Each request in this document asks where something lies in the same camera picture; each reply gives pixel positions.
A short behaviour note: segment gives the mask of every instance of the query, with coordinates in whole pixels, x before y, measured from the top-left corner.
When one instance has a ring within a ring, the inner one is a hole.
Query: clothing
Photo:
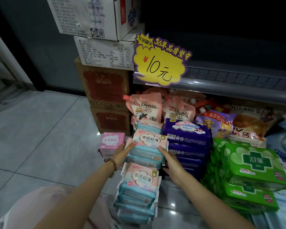
[[[38,222],[75,188],[61,185],[41,187],[19,199],[0,219],[0,229],[33,229]],[[83,229],[114,229],[106,201],[100,195]]]

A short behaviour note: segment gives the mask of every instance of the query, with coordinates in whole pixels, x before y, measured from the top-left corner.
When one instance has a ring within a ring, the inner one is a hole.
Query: stack of green packages
[[[286,173],[274,150],[219,138],[213,147],[203,178],[210,191],[241,214],[278,210],[272,192],[286,188]]]

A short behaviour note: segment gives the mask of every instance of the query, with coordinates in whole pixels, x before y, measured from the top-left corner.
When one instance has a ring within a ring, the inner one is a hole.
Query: person's left hand
[[[116,162],[116,167],[117,167],[117,168],[123,164],[123,162],[125,161],[125,158],[126,158],[127,154],[130,152],[130,150],[131,150],[135,145],[136,145],[136,141],[133,140],[125,149],[124,149],[125,143],[122,144],[122,145],[120,145],[120,146],[116,149],[116,151],[115,151],[115,153],[114,153],[112,159]]]

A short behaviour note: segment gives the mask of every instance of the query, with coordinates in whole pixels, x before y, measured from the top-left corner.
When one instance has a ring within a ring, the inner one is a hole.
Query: yellow badge
[[[180,82],[186,73],[185,62],[192,56],[190,51],[148,34],[137,34],[136,41],[133,63],[137,73],[133,75],[137,79],[162,87]]]

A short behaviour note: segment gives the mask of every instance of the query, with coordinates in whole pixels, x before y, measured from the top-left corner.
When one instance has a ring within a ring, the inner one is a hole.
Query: purple border
[[[144,75],[141,75],[141,74],[138,72],[137,66],[135,65],[135,62],[134,62],[134,60],[133,60],[134,56],[137,54],[137,47],[138,47],[138,46],[143,46],[143,45],[141,45],[141,44],[139,45],[139,42],[138,42],[138,37],[139,37],[139,36],[140,36],[140,35],[137,34],[137,36],[136,36],[136,38],[135,38],[135,39],[136,39],[136,47],[135,47],[135,50],[134,50],[134,54],[133,54],[133,56],[132,56],[132,62],[133,62],[133,66],[134,66],[133,76],[134,76],[136,79],[142,81],[142,80],[139,79],[138,77],[144,77]],[[184,48],[181,48],[180,46],[175,46],[175,44],[169,43],[168,40],[162,39],[162,38],[160,38],[160,37],[157,37],[157,38],[149,37],[149,38],[153,40],[153,46],[152,46],[151,48],[159,47],[159,48],[161,48],[161,50],[164,51],[164,50],[166,50],[166,48],[168,48],[168,46],[172,45],[172,49],[174,49],[174,48],[178,48],[178,49],[179,49],[178,52],[181,51],[181,50],[183,50],[183,51],[184,51],[184,57],[182,58],[182,64],[183,64],[184,67],[185,67],[185,71],[184,71],[183,74],[181,74],[180,80],[179,80],[177,83],[171,83],[171,84],[169,84],[169,85],[167,85],[167,86],[160,85],[159,83],[151,83],[151,82],[146,82],[146,81],[142,81],[142,82],[145,82],[145,83],[147,83],[147,84],[157,84],[157,85],[159,85],[160,87],[164,87],[164,88],[167,88],[167,87],[169,87],[169,86],[171,86],[171,85],[179,84],[179,83],[181,82],[182,76],[187,72],[187,65],[185,64],[185,62],[188,61],[188,60],[192,57],[192,55],[193,55],[192,52],[187,51],[187,50],[185,50]],[[156,39],[158,39],[159,41],[162,41],[162,42],[166,42],[166,43],[167,43],[166,48],[162,48],[161,46],[155,45]],[[178,55],[175,55],[175,54],[173,54],[173,53],[170,52],[170,51],[168,51],[168,53],[170,53],[171,55],[173,55],[173,56],[175,56],[175,57],[177,57],[177,58],[180,58]],[[185,55],[186,55],[187,53],[190,53],[190,56],[187,58],[187,60],[185,60]]]

